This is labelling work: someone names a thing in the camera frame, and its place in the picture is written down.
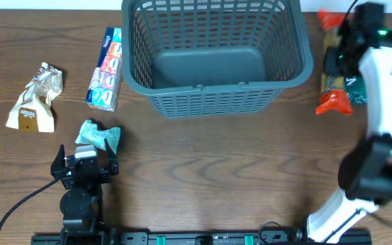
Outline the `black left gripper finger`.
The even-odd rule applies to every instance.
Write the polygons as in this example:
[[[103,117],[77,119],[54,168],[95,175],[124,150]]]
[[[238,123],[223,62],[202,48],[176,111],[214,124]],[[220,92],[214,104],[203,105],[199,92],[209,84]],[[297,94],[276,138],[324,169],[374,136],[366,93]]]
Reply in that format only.
[[[52,162],[50,167],[50,173],[55,180],[62,178],[67,172],[66,160],[65,160],[65,147],[63,144],[60,145],[59,151]]]
[[[111,175],[119,174],[119,167],[118,167],[118,158],[114,151],[111,149],[108,140],[104,139],[105,142],[105,151],[107,152],[108,156],[108,169]]]

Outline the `green Nescafe coffee pouch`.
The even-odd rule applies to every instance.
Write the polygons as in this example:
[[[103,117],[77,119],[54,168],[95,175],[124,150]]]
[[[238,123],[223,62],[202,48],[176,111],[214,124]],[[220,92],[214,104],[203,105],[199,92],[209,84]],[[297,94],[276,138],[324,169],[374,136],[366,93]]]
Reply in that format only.
[[[361,76],[344,77],[344,90],[348,93],[350,104],[363,105],[367,103],[365,84]]]

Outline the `orange snack bar packet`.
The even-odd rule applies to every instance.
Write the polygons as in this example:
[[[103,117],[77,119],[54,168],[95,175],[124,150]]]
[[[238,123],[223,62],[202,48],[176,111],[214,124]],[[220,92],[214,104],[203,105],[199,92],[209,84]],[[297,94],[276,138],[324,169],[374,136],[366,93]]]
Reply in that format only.
[[[319,10],[317,13],[320,24],[325,31],[323,41],[323,72],[321,75],[320,104],[316,114],[324,114],[336,110],[343,114],[352,114],[348,93],[345,91],[344,77],[340,75],[337,60],[338,46],[341,37],[338,29],[342,25],[343,14]]]

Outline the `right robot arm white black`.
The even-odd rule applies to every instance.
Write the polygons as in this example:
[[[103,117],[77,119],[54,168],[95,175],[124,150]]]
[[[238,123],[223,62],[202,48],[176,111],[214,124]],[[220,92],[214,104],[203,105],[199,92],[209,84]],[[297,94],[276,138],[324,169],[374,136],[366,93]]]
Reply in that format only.
[[[300,242],[355,244],[352,226],[364,216],[376,217],[392,201],[392,30],[385,26],[381,3],[354,2],[345,14],[321,10],[327,35],[317,114],[330,110],[350,114],[349,78],[360,78],[367,99],[363,139],[342,160],[338,189],[297,232]]]

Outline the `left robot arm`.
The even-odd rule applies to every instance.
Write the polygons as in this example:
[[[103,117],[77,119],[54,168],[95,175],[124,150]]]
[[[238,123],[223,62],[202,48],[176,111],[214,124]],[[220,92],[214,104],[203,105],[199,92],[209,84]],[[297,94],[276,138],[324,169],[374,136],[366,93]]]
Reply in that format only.
[[[107,140],[104,140],[108,165],[99,166],[94,145],[79,146],[75,154],[67,156],[60,146],[50,167],[55,180],[60,181],[66,194],[61,198],[63,227],[71,235],[92,234],[103,222],[101,185],[110,183],[119,173],[118,159]]]

